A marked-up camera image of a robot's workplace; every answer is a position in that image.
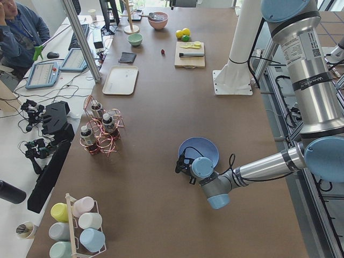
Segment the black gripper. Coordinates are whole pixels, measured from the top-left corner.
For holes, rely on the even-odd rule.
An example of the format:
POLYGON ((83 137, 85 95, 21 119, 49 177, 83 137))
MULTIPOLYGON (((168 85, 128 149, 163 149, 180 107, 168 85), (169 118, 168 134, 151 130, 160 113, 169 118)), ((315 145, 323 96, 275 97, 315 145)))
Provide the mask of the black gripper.
POLYGON ((194 159, 185 157, 184 154, 181 154, 176 162, 175 173, 184 173, 190 177, 190 184, 196 183, 196 178, 191 173, 191 165, 194 162, 194 159))

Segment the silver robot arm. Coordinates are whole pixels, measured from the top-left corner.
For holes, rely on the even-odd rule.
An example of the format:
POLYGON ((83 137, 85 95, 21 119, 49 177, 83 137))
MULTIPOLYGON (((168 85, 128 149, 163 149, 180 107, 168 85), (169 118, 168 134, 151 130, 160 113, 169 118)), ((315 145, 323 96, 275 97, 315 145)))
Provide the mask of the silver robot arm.
POLYGON ((191 184, 198 183, 214 209, 229 203, 235 187, 276 180, 303 168, 323 180, 343 182, 343 114, 316 33, 321 19, 317 3, 262 1, 261 12, 284 54, 303 120, 301 142, 222 174, 203 152, 191 157, 189 145, 182 144, 175 171, 188 175, 191 184))

